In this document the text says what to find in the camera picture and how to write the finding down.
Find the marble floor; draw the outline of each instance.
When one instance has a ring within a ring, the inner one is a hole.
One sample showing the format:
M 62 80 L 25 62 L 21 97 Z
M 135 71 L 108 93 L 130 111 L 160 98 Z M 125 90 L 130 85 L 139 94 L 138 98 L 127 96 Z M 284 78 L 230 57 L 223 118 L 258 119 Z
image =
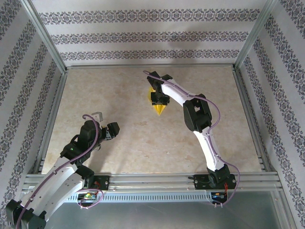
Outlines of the marble floor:
M 171 100 L 161 116 L 151 106 L 143 70 L 169 74 L 186 90 L 214 101 L 221 121 L 213 130 L 224 160 L 242 172 L 261 171 L 231 67 L 109 68 L 70 70 L 42 173 L 79 133 L 83 114 L 102 112 L 119 135 L 102 143 L 84 165 L 95 173 L 206 172 L 196 136 L 185 126 L 182 107 Z M 213 121 L 216 111 L 210 107 Z

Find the yellow object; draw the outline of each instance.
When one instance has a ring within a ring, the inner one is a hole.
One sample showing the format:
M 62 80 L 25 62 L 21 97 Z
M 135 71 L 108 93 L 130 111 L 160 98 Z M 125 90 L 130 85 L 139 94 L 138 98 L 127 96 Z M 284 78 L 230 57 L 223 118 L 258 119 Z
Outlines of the yellow object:
M 148 99 L 149 101 L 152 102 L 152 99 L 151 99 L 151 92 L 155 92 L 155 90 L 150 87 L 149 88 L 149 91 L 148 91 Z M 156 110 L 158 116 L 161 115 L 162 111 L 165 109 L 166 105 L 161 105 L 161 104 L 158 104 L 158 105 L 152 105 L 154 107 L 154 109 Z

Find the striped wallpaper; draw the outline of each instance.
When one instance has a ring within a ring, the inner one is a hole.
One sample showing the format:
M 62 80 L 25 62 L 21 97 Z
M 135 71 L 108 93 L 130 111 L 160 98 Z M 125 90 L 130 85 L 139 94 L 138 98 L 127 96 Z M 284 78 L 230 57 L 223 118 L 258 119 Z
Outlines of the striped wallpaper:
M 305 8 L 279 1 L 240 69 L 260 137 L 305 228 Z
M 0 228 L 5 228 L 5 206 L 19 197 L 35 163 L 61 73 L 21 3 L 1 0 L 0 7 Z
M 266 0 L 33 0 L 67 66 L 234 63 Z

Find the yellow cone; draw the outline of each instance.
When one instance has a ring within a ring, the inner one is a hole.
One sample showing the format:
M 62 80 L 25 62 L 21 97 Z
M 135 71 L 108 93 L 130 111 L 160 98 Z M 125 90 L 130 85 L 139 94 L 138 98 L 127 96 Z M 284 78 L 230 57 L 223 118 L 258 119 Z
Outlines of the yellow cone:
M 150 102 L 152 102 L 151 92 L 155 92 L 155 90 L 152 87 L 150 87 L 149 91 L 148 91 L 148 99 L 149 99 Z M 156 110 L 158 116 L 160 116 L 162 111 L 165 109 L 166 105 L 158 104 L 158 105 L 153 105 L 153 107 Z

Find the cable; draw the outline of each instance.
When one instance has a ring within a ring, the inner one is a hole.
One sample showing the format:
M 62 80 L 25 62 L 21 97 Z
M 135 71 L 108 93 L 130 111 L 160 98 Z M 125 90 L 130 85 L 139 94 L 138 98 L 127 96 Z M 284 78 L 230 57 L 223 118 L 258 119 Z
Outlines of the cable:
M 87 154 L 88 152 L 90 152 L 90 150 L 92 150 L 92 148 L 94 147 L 94 145 L 96 144 L 97 142 L 97 139 L 98 139 L 98 136 L 99 136 L 99 129 L 98 129 L 98 126 L 97 126 L 97 123 L 96 121 L 94 120 L 94 118 L 88 114 L 84 114 L 82 116 L 83 119 L 85 119 L 85 117 L 89 117 L 90 119 L 92 119 L 92 121 L 94 122 L 94 125 L 95 125 L 95 131 L 96 131 L 96 135 L 95 135 L 95 139 L 94 139 L 94 142 L 93 144 L 83 153 L 81 153 L 80 155 L 76 156 L 75 158 L 71 159 L 70 161 L 67 161 L 66 163 L 62 164 L 61 166 L 59 166 L 57 169 L 54 170 L 54 172 L 52 172 L 51 174 L 49 174 L 42 182 L 41 184 L 37 187 L 37 189 L 33 192 L 33 194 L 31 195 L 31 197 L 29 198 L 28 202 L 26 202 L 26 204 L 24 205 L 19 217 L 18 217 L 18 220 L 17 220 L 17 224 L 16 224 L 16 229 L 19 229 L 19 225 L 21 223 L 21 218 L 26 210 L 26 208 L 29 206 L 29 204 L 33 201 L 35 195 L 38 193 L 38 191 L 41 189 L 41 187 L 47 183 L 47 181 L 55 174 L 57 174 L 57 172 L 59 170 L 61 170 L 63 167 L 65 167 L 67 164 L 73 162 L 73 161 L 76 161 L 77 159 L 81 158 L 82 156 L 84 156 L 85 154 Z
M 151 77 L 151 78 L 153 78 L 153 79 L 160 80 L 160 81 L 162 81 L 162 82 L 165 82 L 165 83 L 167 83 L 167 84 L 173 86 L 173 87 L 176 88 L 178 91 L 180 91 L 181 93 L 183 93 L 184 95 L 186 95 L 186 96 L 188 96 L 188 97 L 192 97 L 192 98 L 196 98 L 196 99 L 200 99 L 200 100 L 206 101 L 206 102 L 212 104 L 212 105 L 216 108 L 217 113 L 218 113 L 218 118 L 217 118 L 216 122 L 209 128 L 209 130 L 208 130 L 208 132 L 207 132 L 207 133 L 208 133 L 208 140 L 209 140 L 209 142 L 210 142 L 212 152 L 213 152 L 214 156 L 217 157 L 221 162 L 223 162 L 223 163 L 225 163 L 225 164 L 227 164 L 227 165 L 229 165 L 229 166 L 235 168 L 235 169 L 237 170 L 237 173 L 238 173 L 238 180 L 237 180 L 236 186 L 235 186 L 235 188 L 234 188 L 234 190 L 233 190 L 233 193 L 232 193 L 232 195 L 230 196 L 230 198 L 228 198 L 227 201 L 226 201 L 225 203 L 223 203 L 223 205 L 227 204 L 227 203 L 232 199 L 232 197 L 234 196 L 234 194 L 235 194 L 235 192 L 236 192 L 236 190 L 237 190 L 237 187 L 238 187 L 238 185 L 239 185 L 239 181 L 240 181 L 240 171 L 239 171 L 239 169 L 238 169 L 235 165 L 232 165 L 232 164 L 226 162 L 226 161 L 223 160 L 219 155 L 217 155 L 216 150 L 214 149 L 214 146 L 213 146 L 213 144 L 212 144 L 211 136 L 210 136 L 210 131 L 211 131 L 215 126 L 217 126 L 217 124 L 218 124 L 219 121 L 220 121 L 220 110 L 219 110 L 219 108 L 218 108 L 217 105 L 216 105 L 215 103 L 213 103 L 211 100 L 208 100 L 208 99 L 205 99 L 205 98 L 196 96 L 196 95 L 191 95 L 191 94 L 189 94 L 187 91 L 185 91 L 183 88 L 181 88 L 181 87 L 180 87 L 178 84 L 176 84 L 176 83 L 172 83 L 172 82 L 170 82 L 170 81 L 167 81 L 167 80 L 158 78 L 158 77 L 156 77 L 156 76 L 153 76 L 153 75 L 150 74 L 149 71 L 146 71 L 146 70 L 144 70 L 143 73 L 146 74 L 146 75 L 148 75 L 149 77 Z
M 81 208 L 85 208 L 85 209 L 92 208 L 92 207 L 94 207 L 95 205 L 97 205 L 98 203 L 100 203 L 100 201 L 104 198 L 104 193 L 103 193 L 103 191 L 100 190 L 100 189 L 97 189 L 97 188 L 83 188 L 83 189 L 81 189 L 81 190 L 78 190 L 77 192 L 82 192 L 82 191 L 97 191 L 97 193 L 98 193 L 98 192 L 101 192 L 102 196 L 101 196 L 101 198 L 98 199 L 95 203 L 93 203 L 93 204 L 91 204 L 91 205 L 89 205 L 89 206 L 87 206 L 87 207 L 84 207 L 83 205 L 81 205 L 81 204 L 82 204 L 82 201 L 83 201 L 83 199 L 82 199 L 82 200 L 80 201 L 80 203 L 77 203 Z

